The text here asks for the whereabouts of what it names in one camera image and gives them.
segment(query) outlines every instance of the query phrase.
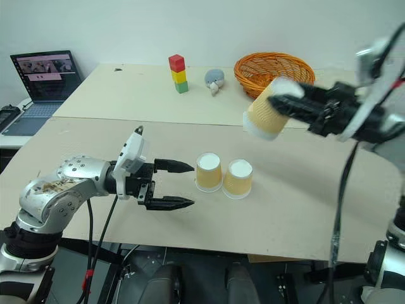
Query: stacked blocks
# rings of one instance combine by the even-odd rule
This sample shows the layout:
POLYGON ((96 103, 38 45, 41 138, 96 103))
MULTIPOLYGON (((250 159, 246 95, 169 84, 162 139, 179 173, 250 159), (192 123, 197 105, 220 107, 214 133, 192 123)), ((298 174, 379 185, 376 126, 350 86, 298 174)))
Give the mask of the stacked blocks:
POLYGON ((180 55, 173 55, 169 57, 169 65, 171 70, 171 77, 175 82, 177 92, 185 93, 189 90, 187 78, 185 77, 185 63, 184 58, 180 55))

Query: wicker basket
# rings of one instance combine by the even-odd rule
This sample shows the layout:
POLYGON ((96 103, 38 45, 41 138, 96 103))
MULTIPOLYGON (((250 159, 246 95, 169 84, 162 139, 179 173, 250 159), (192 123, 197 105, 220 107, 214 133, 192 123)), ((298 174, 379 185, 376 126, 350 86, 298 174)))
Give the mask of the wicker basket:
POLYGON ((237 80, 250 97, 256 99, 278 76, 313 84, 314 71, 303 60, 283 53, 254 53, 240 59, 234 67, 237 80))

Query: upside-down paper cup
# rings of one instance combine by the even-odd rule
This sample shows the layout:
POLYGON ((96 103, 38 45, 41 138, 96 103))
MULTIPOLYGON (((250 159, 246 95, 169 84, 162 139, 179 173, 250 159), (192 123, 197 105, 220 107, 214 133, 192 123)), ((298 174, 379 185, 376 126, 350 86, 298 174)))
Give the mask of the upside-down paper cup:
POLYGON ((220 157, 212 152, 198 156, 196 186, 202 192, 214 192, 222 186, 220 157))
POLYGON ((252 189, 253 168, 245 160, 231 161, 223 180, 222 191, 233 200, 245 198, 252 189))

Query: green block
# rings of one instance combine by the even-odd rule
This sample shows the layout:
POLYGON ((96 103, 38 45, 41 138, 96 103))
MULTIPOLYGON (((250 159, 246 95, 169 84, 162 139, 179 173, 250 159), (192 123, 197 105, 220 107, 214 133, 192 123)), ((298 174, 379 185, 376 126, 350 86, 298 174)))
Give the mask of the green block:
POLYGON ((181 84, 175 83, 175 86, 176 86, 177 92, 179 92, 180 94, 185 93, 189 90, 189 85, 188 85, 187 81, 182 82, 181 84))

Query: red block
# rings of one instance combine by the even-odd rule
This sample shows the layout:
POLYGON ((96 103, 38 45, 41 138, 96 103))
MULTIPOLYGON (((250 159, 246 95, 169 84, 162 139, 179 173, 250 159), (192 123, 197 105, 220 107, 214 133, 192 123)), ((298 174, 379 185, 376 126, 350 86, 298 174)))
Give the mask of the red block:
POLYGON ((185 70, 184 57, 178 54, 169 57, 170 70, 173 72, 181 72, 185 70))

